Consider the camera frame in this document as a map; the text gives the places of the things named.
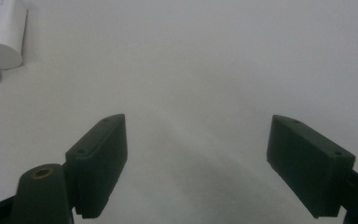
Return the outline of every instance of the white cylinder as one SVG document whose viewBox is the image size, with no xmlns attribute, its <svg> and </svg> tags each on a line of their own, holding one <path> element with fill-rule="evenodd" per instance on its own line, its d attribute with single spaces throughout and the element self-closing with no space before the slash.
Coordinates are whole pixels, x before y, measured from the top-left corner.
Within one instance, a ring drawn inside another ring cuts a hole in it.
<svg viewBox="0 0 358 224">
<path fill-rule="evenodd" d="M 21 65 L 26 17 L 27 8 L 21 0 L 0 0 L 0 69 Z"/>
</svg>

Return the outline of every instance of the white tube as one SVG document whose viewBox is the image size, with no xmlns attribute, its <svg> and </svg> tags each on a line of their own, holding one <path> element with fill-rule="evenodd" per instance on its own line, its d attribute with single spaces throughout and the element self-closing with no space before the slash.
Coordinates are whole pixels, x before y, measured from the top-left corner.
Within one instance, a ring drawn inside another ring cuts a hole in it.
<svg viewBox="0 0 358 224">
<path fill-rule="evenodd" d="M 21 0 L 0 0 L 0 69 L 22 63 L 21 48 L 27 8 Z"/>
</svg>

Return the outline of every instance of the bolt hole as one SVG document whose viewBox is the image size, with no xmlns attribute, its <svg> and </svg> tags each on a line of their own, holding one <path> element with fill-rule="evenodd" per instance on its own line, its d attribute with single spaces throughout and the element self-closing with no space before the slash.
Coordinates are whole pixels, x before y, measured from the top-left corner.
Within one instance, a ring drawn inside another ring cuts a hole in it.
<svg viewBox="0 0 358 224">
<path fill-rule="evenodd" d="M 41 168 L 32 174 L 32 178 L 33 179 L 41 179 L 41 178 L 51 175 L 53 172 L 54 172 L 54 170 L 49 167 Z"/>
</svg>

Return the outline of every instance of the white surface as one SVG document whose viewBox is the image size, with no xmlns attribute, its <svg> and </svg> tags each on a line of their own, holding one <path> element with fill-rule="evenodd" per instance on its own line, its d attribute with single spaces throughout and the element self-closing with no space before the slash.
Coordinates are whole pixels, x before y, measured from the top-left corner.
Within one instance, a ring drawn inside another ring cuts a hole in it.
<svg viewBox="0 0 358 224">
<path fill-rule="evenodd" d="M 21 0 L 0 0 L 0 69 L 22 63 L 21 48 L 27 8 Z"/>
<path fill-rule="evenodd" d="M 342 223 L 314 220 L 266 150 L 281 114 L 358 157 L 358 1 L 26 4 L 24 66 L 0 82 L 0 200 L 125 113 L 125 170 L 76 223 Z"/>
</svg>

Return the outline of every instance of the gray surface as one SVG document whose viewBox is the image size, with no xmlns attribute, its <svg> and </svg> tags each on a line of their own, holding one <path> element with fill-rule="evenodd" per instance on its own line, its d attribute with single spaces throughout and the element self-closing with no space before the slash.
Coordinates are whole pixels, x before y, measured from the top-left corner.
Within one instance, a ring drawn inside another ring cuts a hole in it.
<svg viewBox="0 0 358 224">
<path fill-rule="evenodd" d="M 281 114 L 358 156 L 358 1 L 26 3 L 24 66 L 0 83 L 0 200 L 125 113 L 122 177 L 76 223 L 342 222 L 314 220 L 266 150 Z"/>
</svg>

